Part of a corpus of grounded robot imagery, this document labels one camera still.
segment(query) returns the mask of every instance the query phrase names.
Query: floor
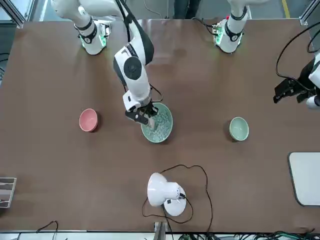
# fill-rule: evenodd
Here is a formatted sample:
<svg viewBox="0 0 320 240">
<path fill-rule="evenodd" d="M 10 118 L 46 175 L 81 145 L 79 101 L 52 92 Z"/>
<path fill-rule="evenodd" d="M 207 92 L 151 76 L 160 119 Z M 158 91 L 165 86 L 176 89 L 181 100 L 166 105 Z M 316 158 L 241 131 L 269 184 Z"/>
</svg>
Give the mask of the floor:
<svg viewBox="0 0 320 240">
<path fill-rule="evenodd" d="M 153 240 L 153 232 L 58 232 L 54 240 Z M 179 240 L 181 234 L 165 235 L 165 239 Z M 220 240 L 238 240 L 239 237 L 233 234 L 217 234 Z M 254 240 L 255 235 L 245 236 L 247 240 Z M 0 233 L 0 240 L 52 240 L 53 233 Z M 281 236 L 280 240 L 292 240 L 292 238 Z"/>
<path fill-rule="evenodd" d="M 50 1 L 51 0 L 35 0 L 30 20 L 67 21 L 55 14 Z M 253 19 L 298 18 L 310 2 L 311 0 L 269 0 L 262 5 L 252 5 L 250 7 L 251 17 Z M 174 0 L 145 0 L 145 2 L 144 0 L 127 0 L 127 4 L 137 19 L 158 19 L 160 15 L 162 18 L 172 18 L 174 14 Z M 160 15 L 147 10 L 145 4 L 149 9 L 158 12 Z M 229 12 L 230 6 L 227 0 L 201 0 L 197 17 L 204 19 L 212 19 L 214 17 L 223 18 L 228 15 Z M 320 6 L 310 16 L 308 24 L 311 25 L 318 21 L 320 21 Z M 312 29 L 310 36 L 312 37 L 317 30 L 316 28 Z M 0 53 L 10 52 L 14 33 L 15 27 L 12 24 L 0 24 Z M 314 41 L 314 47 L 320 47 L 320 34 Z M 0 68 L 5 69 L 6 61 L 1 61 L 3 59 L 1 57 L 2 55 L 0 55 Z"/>
</svg>

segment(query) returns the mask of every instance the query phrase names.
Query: brown table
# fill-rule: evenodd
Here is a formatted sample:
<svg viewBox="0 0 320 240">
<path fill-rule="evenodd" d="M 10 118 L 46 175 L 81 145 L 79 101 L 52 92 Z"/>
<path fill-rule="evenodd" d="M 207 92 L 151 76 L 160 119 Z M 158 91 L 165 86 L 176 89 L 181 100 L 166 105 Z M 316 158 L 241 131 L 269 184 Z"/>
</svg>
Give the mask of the brown table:
<svg viewBox="0 0 320 240">
<path fill-rule="evenodd" d="M 0 89 L 0 176 L 17 177 L 1 230 L 36 230 L 51 220 L 60 230 L 152 231 L 159 218 L 141 213 L 153 172 L 177 164 L 201 165 L 208 174 L 215 232 L 320 232 L 320 208 L 294 197 L 287 156 L 319 150 L 317 111 L 294 97 L 273 103 L 282 81 L 275 63 L 285 43 L 303 28 L 297 19 L 250 20 L 232 55 L 192 20 L 144 20 L 155 46 L 149 81 L 164 95 L 174 118 L 164 144 L 148 142 L 124 115 L 123 87 L 114 54 L 126 42 L 122 23 L 98 56 L 81 48 L 71 22 L 26 23 L 16 31 Z M 280 71 L 298 75 L 312 57 L 309 36 L 297 39 Z M 94 108 L 95 133 L 78 118 Z M 225 133 L 228 120 L 244 117 L 245 142 Z M 199 169 L 165 174 L 186 190 L 192 221 L 174 231 L 204 232 L 210 220 L 205 177 Z M 162 214 L 147 206 L 146 214 Z M 188 218 L 188 207 L 178 220 Z"/>
</svg>

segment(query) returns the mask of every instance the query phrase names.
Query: desk lamp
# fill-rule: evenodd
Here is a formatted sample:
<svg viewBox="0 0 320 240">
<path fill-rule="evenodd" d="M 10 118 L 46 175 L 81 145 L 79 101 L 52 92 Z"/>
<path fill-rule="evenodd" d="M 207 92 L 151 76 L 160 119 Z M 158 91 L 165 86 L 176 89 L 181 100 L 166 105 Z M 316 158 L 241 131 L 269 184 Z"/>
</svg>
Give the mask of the desk lamp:
<svg viewBox="0 0 320 240">
<path fill-rule="evenodd" d="M 171 216 L 179 216 L 186 208 L 187 200 L 184 189 L 176 182 L 167 182 L 160 173 L 153 173 L 147 186 L 147 197 L 153 207 L 164 205 Z"/>
</svg>

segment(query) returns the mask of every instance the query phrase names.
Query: green bowl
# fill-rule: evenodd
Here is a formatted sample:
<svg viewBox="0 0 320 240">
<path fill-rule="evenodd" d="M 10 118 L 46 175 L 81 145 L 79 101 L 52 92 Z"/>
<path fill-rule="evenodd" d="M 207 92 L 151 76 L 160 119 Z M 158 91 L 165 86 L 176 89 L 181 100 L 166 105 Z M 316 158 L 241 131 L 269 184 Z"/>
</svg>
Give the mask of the green bowl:
<svg viewBox="0 0 320 240">
<path fill-rule="evenodd" d="M 153 105 L 158 108 L 158 114 L 152 117 L 155 122 L 155 129 L 153 130 L 148 125 L 141 124 L 141 130 L 146 139 L 152 143 L 158 144 L 169 137 L 174 120 L 171 111 L 166 105 L 160 102 L 156 102 Z"/>
<path fill-rule="evenodd" d="M 230 122 L 229 126 L 230 135 L 234 140 L 244 141 L 249 136 L 249 126 L 246 120 L 242 117 L 235 117 Z"/>
</svg>

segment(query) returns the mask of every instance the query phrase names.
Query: white panel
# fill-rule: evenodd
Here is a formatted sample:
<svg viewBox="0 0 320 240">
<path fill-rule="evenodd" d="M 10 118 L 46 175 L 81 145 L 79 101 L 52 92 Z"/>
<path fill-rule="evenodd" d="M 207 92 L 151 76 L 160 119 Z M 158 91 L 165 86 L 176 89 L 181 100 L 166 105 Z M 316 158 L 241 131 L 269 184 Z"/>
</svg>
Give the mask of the white panel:
<svg viewBox="0 0 320 240">
<path fill-rule="evenodd" d="M 320 152 L 293 152 L 289 164 L 297 201 L 320 206 Z"/>
</svg>

